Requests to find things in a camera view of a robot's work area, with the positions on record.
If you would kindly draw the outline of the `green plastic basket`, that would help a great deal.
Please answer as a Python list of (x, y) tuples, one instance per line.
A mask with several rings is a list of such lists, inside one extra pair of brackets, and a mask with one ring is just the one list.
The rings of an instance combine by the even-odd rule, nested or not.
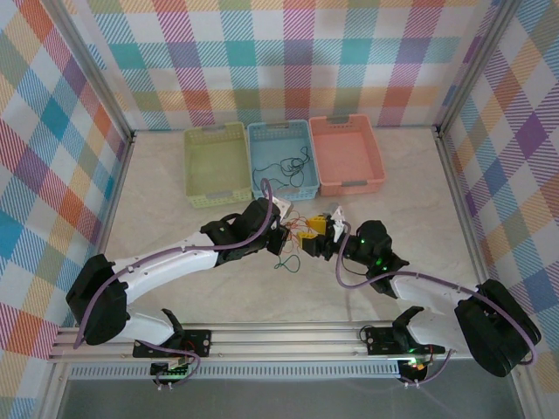
[(193, 208), (252, 200), (242, 122), (188, 129), (183, 133), (183, 144), (185, 195)]

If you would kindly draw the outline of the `right controller board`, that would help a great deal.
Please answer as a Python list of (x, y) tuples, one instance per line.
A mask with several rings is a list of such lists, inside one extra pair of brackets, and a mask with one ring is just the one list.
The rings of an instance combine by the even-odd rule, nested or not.
[(413, 357), (397, 362), (401, 379), (422, 381), (428, 374), (431, 360), (425, 357)]

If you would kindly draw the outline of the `aluminium frame post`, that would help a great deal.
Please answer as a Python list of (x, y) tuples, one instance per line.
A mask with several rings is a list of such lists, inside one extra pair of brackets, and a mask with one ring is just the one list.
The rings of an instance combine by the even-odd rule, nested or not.
[(63, 5), (63, 1), (42, 0), (42, 3), (59, 29), (62, 38), (68, 44), (71, 53), (86, 79), (90, 82), (100, 102), (106, 108), (107, 114), (125, 136), (128, 143), (133, 143), (135, 131), (129, 126), (124, 113), (121, 111), (121, 107), (118, 105), (108, 83), (101, 74), (100, 68), (95, 63), (93, 56), (86, 47), (85, 41), (80, 36), (70, 14)]
[(469, 57), (466, 69), (454, 87), (451, 94), (447, 95), (446, 105), (442, 106), (438, 122), (434, 125), (438, 137), (443, 140), (449, 133), (459, 112), (464, 106), (467, 96), (471, 93), (475, 83), (485, 70), (488, 60), (498, 46), (504, 32), (511, 22), (514, 14), (519, 9), (522, 0), (499, 0), (494, 7), (492, 18), (487, 21), (487, 28), (483, 36), (475, 45), (468, 48), (466, 56)]

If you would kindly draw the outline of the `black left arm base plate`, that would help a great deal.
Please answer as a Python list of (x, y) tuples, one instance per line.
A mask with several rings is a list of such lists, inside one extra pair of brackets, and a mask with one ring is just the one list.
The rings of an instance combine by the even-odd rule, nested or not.
[(132, 356), (134, 358), (167, 358), (183, 356), (185, 352), (195, 353), (200, 358), (210, 354), (211, 330), (187, 329), (174, 332), (163, 343), (149, 344), (136, 341)]

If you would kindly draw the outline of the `left controller board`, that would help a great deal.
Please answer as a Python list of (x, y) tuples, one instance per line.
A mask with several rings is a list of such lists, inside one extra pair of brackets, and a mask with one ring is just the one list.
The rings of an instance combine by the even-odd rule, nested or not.
[(192, 371), (192, 362), (187, 361), (177, 367), (170, 367), (167, 362), (153, 362), (150, 364), (149, 374), (153, 377), (154, 383), (167, 385), (183, 380)]

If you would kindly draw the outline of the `pink plastic basket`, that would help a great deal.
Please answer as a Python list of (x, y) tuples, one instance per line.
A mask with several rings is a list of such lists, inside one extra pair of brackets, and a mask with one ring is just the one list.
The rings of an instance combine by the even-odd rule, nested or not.
[(365, 114), (309, 121), (322, 196), (376, 193), (386, 180), (380, 148)]

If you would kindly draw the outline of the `blue plastic basket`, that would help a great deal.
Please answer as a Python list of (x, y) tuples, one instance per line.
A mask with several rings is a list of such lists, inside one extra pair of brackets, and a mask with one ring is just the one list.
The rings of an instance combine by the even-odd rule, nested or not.
[(312, 200), (320, 186), (308, 122), (252, 123), (247, 127), (252, 194), (263, 195), (266, 178), (273, 193), (288, 201)]

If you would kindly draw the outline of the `aluminium mounting rail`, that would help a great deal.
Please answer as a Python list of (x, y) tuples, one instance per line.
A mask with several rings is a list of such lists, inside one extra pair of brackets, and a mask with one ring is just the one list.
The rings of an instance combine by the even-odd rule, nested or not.
[[(365, 321), (190, 324), (211, 330), (207, 361), (362, 361), (366, 345), (358, 338)], [(117, 338), (74, 349), (75, 328), (59, 330), (51, 362), (131, 362), (134, 342)]]

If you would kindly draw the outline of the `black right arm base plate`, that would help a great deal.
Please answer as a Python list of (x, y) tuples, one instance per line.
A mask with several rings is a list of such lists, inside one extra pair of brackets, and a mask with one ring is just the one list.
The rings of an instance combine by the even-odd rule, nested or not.
[(404, 354), (444, 354), (444, 347), (432, 344), (420, 344), (407, 332), (392, 327), (364, 326), (359, 331), (359, 339), (366, 345), (368, 355), (404, 355)]

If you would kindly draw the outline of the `controller board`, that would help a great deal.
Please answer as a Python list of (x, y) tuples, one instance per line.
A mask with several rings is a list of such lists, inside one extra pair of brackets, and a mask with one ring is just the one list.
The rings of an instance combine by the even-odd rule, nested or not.
[(149, 374), (153, 377), (154, 383), (167, 385), (183, 380), (192, 371), (192, 362), (187, 361), (177, 367), (170, 367), (167, 362), (153, 362), (150, 364)]
[(425, 357), (413, 357), (397, 362), (401, 379), (422, 381), (428, 374), (431, 360)]

